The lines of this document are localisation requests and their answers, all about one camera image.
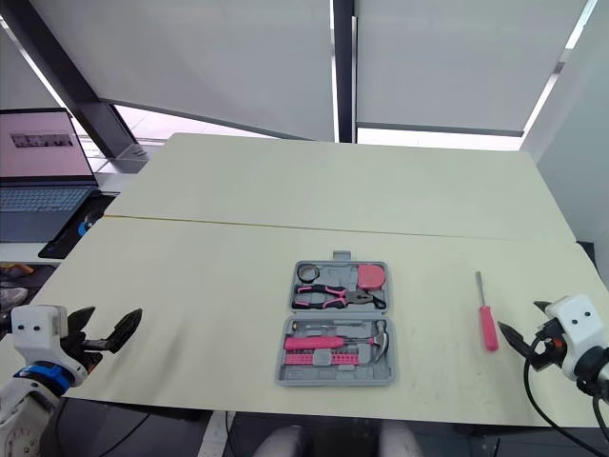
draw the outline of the gray plastic case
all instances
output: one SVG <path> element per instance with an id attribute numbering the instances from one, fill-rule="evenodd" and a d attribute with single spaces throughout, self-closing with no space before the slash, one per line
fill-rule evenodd
<path id="1" fill-rule="evenodd" d="M 319 269 L 320 275 L 312 284 L 324 284 L 327 286 L 340 286 L 348 290 L 356 290 L 358 282 L 358 265 L 372 264 L 383 268 L 385 282 L 380 290 L 371 292 L 386 303 L 384 309 L 378 309 L 374 304 L 347 305 L 346 308 L 328 309 L 294 309 L 294 288 L 304 284 L 298 278 L 298 267 L 302 264 L 312 264 Z M 300 261 L 294 268 L 292 285 L 289 294 L 288 307 L 294 313 L 287 318 L 283 328 L 281 345 L 275 380 L 281 386 L 286 387 L 314 387 L 314 386 L 387 386 L 393 382 L 395 376 L 395 329 L 393 324 L 385 316 L 391 307 L 389 284 L 389 271 L 385 262 L 352 261 L 350 251 L 335 251 L 334 260 Z M 307 302 L 318 302 L 327 300 L 327 295 L 321 293 L 300 294 L 299 299 Z M 313 366 L 287 366 L 285 365 L 284 349 L 285 338 L 289 336 L 343 336 L 346 338 L 368 338 L 376 329 L 376 322 L 385 322 L 385 331 L 388 334 L 388 346 L 384 356 L 377 362 L 372 363 L 375 349 L 369 344 L 358 343 L 348 345 L 346 350 L 350 353 L 357 350 L 360 358 L 359 365 L 329 365 L 331 349 L 311 349 L 302 351 L 312 353 Z M 306 325 L 332 325 L 336 328 L 323 329 L 293 329 L 297 322 L 301 326 Z"/>

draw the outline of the black mousepad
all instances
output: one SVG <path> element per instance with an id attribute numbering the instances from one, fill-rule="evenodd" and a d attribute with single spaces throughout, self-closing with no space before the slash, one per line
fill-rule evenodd
<path id="1" fill-rule="evenodd" d="M 114 200 L 109 195 L 91 195 L 74 213 L 61 231 L 38 252 L 44 259 L 65 259 L 76 243 L 93 227 L 95 221 L 104 215 L 108 205 Z"/>

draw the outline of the tool kit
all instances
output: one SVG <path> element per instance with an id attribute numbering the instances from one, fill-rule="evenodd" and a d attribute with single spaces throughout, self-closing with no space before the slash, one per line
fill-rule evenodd
<path id="1" fill-rule="evenodd" d="M 301 261 L 292 278 L 275 378 L 282 386 L 386 386 L 395 373 L 387 265 Z"/>

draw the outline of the laptop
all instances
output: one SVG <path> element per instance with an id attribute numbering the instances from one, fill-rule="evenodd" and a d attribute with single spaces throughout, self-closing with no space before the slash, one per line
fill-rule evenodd
<path id="1" fill-rule="evenodd" d="M 52 240 L 95 189 L 67 110 L 0 110 L 0 242 Z"/>

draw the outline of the beige table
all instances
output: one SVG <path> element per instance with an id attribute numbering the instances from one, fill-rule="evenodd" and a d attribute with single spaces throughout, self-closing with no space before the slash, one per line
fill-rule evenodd
<path id="1" fill-rule="evenodd" d="M 107 214 L 575 241 L 531 158 L 176 134 Z"/>
<path id="2" fill-rule="evenodd" d="M 273 375 L 294 264 L 350 249 L 384 260 L 392 281 L 397 378 L 390 387 L 280 387 Z M 532 337 L 534 300 L 587 293 L 609 323 L 609 293 L 574 243 L 511 242 L 105 217 L 36 298 L 97 307 L 91 337 L 127 311 L 142 324 L 70 395 L 197 407 L 520 426 L 544 425 L 522 388 L 523 360 L 481 345 L 474 272 L 495 317 Z M 22 364 L 0 347 L 0 376 Z M 532 376 L 548 414 L 595 427 L 590 400 L 557 368 Z"/>

